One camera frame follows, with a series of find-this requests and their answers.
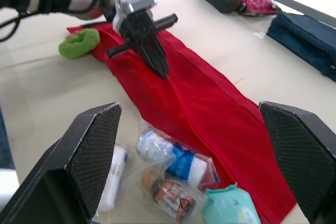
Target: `navy blue pouch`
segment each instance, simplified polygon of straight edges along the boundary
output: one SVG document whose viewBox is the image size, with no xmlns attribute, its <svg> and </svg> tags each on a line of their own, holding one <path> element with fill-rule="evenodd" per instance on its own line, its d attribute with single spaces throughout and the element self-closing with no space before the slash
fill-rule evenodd
<svg viewBox="0 0 336 224">
<path fill-rule="evenodd" d="M 306 15 L 281 12 L 267 35 L 336 82 L 336 29 Z"/>
</svg>

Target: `red fabric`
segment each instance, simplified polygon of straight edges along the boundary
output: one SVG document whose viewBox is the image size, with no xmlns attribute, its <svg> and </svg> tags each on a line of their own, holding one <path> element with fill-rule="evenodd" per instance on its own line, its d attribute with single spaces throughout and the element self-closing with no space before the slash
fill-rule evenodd
<svg viewBox="0 0 336 224">
<path fill-rule="evenodd" d="M 119 80 L 142 117 L 159 130 L 210 156 L 221 187 L 238 182 L 250 193 L 262 223 L 280 223 L 296 201 L 274 157 L 258 107 L 216 69 L 170 33 L 159 34 L 170 77 L 164 81 L 132 51 L 109 59 L 123 43 L 111 25 L 97 25 L 92 51 Z M 71 33 L 82 29 L 68 28 Z"/>
</svg>

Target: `orange bottle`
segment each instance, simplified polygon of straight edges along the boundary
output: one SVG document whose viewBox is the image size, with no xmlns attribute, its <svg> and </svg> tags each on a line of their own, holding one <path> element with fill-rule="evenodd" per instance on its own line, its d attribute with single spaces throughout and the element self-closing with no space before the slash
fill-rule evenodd
<svg viewBox="0 0 336 224">
<path fill-rule="evenodd" d="M 141 184 L 153 200 L 178 222 L 185 220 L 194 210 L 196 200 L 176 181 L 162 179 L 150 170 L 142 176 Z"/>
</svg>

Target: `blue label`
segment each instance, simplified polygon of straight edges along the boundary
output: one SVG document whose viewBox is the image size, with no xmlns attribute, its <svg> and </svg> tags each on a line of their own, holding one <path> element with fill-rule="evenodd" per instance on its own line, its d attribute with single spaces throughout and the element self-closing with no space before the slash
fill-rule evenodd
<svg viewBox="0 0 336 224">
<path fill-rule="evenodd" d="M 175 144 L 173 153 L 175 154 L 176 159 L 168 168 L 168 172 L 173 176 L 188 180 L 194 153 L 183 150 L 180 144 Z"/>
</svg>

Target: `white table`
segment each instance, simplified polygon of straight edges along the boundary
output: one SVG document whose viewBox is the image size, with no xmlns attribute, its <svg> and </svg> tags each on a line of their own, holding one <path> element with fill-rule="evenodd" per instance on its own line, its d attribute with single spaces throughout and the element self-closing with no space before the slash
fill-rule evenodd
<svg viewBox="0 0 336 224">
<path fill-rule="evenodd" d="M 224 16 L 203 0 L 159 0 L 153 12 L 155 18 L 175 12 L 179 22 L 170 31 L 246 97 L 309 110 L 336 131 L 335 83 L 264 37 L 271 17 Z M 6 10 L 1 17 L 10 14 Z M 91 107 L 121 102 L 118 143 L 132 145 L 139 133 L 138 110 L 104 64 L 90 56 L 59 56 L 65 28 L 82 23 L 61 14 L 28 19 L 13 39 L 0 45 L 0 106 L 20 182 L 74 117 Z M 110 223 L 159 223 L 139 204 L 127 207 L 130 202 L 121 193 Z M 297 207 L 284 223 L 308 222 Z"/>
</svg>

